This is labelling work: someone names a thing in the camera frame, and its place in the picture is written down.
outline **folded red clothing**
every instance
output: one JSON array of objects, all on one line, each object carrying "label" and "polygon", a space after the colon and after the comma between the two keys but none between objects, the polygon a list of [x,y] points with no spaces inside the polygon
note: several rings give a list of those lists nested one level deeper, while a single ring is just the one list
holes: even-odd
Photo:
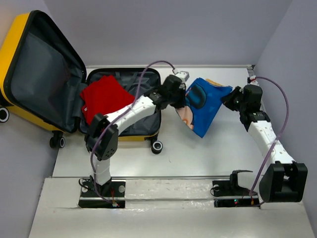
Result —
[{"label": "folded red clothing", "polygon": [[82,112],[88,124],[96,114],[116,112],[134,101],[134,96],[125,91],[112,75],[93,82],[80,96],[85,102]]}]

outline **yellow suitcase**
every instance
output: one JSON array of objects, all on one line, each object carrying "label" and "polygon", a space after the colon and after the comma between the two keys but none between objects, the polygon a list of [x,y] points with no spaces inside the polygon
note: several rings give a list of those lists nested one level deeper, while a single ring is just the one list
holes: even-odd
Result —
[{"label": "yellow suitcase", "polygon": [[[133,75],[136,80],[142,70],[98,69],[86,80],[83,61],[46,13],[35,10],[19,15],[0,50],[0,123],[9,119],[9,112],[19,115],[52,131],[50,146],[62,148],[64,132],[85,133],[82,128],[87,125],[80,110],[83,101],[79,94],[90,79],[96,81],[98,75],[121,73],[124,77]],[[151,88],[160,85],[159,73],[154,69],[146,72],[145,79],[152,82]],[[145,118],[124,131],[119,140],[149,139],[152,145],[157,140],[160,122],[160,113]]]}]

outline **gray wall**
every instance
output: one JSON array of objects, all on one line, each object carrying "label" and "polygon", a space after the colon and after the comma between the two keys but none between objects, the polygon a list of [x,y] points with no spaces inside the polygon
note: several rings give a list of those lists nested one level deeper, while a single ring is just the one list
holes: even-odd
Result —
[{"label": "gray wall", "polygon": [[[0,45],[17,14],[41,9],[43,0],[0,0]],[[43,179],[53,170],[57,150],[51,133],[10,115],[0,124],[0,236],[28,237]]]},{"label": "gray wall", "polygon": [[[298,162],[305,162],[309,176],[304,203],[317,235],[317,1],[295,0],[272,36],[256,66],[258,76],[274,79],[290,103],[288,126],[282,142]],[[278,90],[263,82],[265,107],[279,130],[285,103]]]},{"label": "gray wall", "polygon": [[45,0],[86,65],[254,64],[291,0]]}]

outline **blue towel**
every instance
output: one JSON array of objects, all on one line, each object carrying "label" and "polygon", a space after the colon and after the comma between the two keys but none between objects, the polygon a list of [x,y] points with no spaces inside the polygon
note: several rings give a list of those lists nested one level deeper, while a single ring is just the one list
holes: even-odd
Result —
[{"label": "blue towel", "polygon": [[176,111],[188,127],[203,138],[221,106],[221,97],[231,91],[230,86],[197,78],[186,90],[186,106]]}]

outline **purple cable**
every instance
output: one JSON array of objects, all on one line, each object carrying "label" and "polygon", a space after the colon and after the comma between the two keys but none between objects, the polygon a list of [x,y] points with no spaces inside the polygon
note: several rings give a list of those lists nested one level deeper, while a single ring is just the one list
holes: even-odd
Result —
[{"label": "purple cable", "polygon": [[262,162],[262,164],[261,164],[261,167],[260,167],[260,169],[259,169],[259,172],[258,172],[258,174],[257,174],[257,176],[256,176],[256,179],[254,180],[254,183],[253,183],[253,185],[252,185],[252,187],[251,187],[251,190],[250,190],[250,192],[249,192],[249,195],[253,195],[254,188],[256,187],[256,185],[257,185],[257,183],[258,183],[258,181],[259,181],[259,178],[260,178],[261,173],[262,173],[262,171],[263,171],[263,169],[264,169],[264,166],[265,166],[265,164],[267,163],[267,161],[268,161],[268,159],[269,159],[269,157],[270,157],[270,155],[271,155],[271,153],[272,153],[272,151],[273,151],[273,149],[274,149],[274,146],[276,145],[276,142],[280,139],[281,135],[283,134],[283,132],[284,132],[284,130],[285,130],[285,127],[286,127],[286,124],[287,124],[287,121],[288,121],[288,116],[289,116],[289,104],[288,104],[288,100],[287,100],[286,94],[285,94],[284,90],[281,88],[281,86],[279,86],[276,82],[274,82],[273,80],[271,80],[271,79],[269,79],[269,78],[256,76],[255,79],[258,79],[258,78],[264,79],[264,80],[267,80],[267,81],[273,83],[273,84],[274,84],[276,87],[278,87],[278,89],[281,91],[281,93],[283,94],[283,97],[284,97],[284,99],[285,99],[285,103],[286,103],[286,117],[285,117],[285,121],[284,121],[284,124],[283,124],[283,126],[282,126],[282,129],[281,129],[280,132],[277,134],[276,139],[275,139],[274,142],[272,143],[270,149],[268,150],[268,152],[267,152],[267,154],[266,154],[266,156],[265,156],[265,158],[264,158],[264,160],[263,160],[263,162]]},{"label": "purple cable", "polygon": [[141,73],[141,76],[139,78],[139,83],[138,83],[138,87],[137,87],[137,92],[135,94],[135,98],[134,98],[134,101],[132,103],[132,106],[129,107],[125,112],[123,112],[121,115],[119,115],[116,119],[114,119],[113,121],[111,121],[109,123],[109,125],[106,126],[106,128],[104,129],[104,131],[101,133],[101,135],[99,136],[98,140],[96,141],[92,151],[91,151],[91,155],[90,155],[90,164],[91,164],[91,167],[93,169],[93,172],[94,172],[94,188],[95,188],[95,193],[97,194],[98,197],[100,197],[102,200],[106,201],[106,202],[109,202],[111,203],[111,201],[105,199],[99,192],[98,192],[98,188],[97,188],[97,175],[96,175],[96,168],[94,166],[94,161],[93,161],[93,158],[94,158],[94,154],[95,154],[95,151],[96,151],[96,148],[97,146],[99,145],[100,141],[102,140],[103,136],[105,135],[106,131],[108,130],[108,128],[110,126],[112,126],[113,124],[115,124],[121,117],[123,117],[124,115],[126,115],[130,110],[131,108],[134,106],[134,104],[136,103],[136,101],[138,100],[139,98],[139,93],[140,93],[140,87],[141,87],[141,81],[143,79],[143,76],[145,74],[145,72],[149,69],[149,67],[151,67],[153,64],[156,64],[156,63],[166,63],[168,65],[170,65],[172,67],[172,69],[175,69],[175,67],[168,61],[165,61],[165,60],[157,60],[155,62],[152,62],[150,63],[148,66],[146,66],[144,68],[144,70],[142,71]]}]

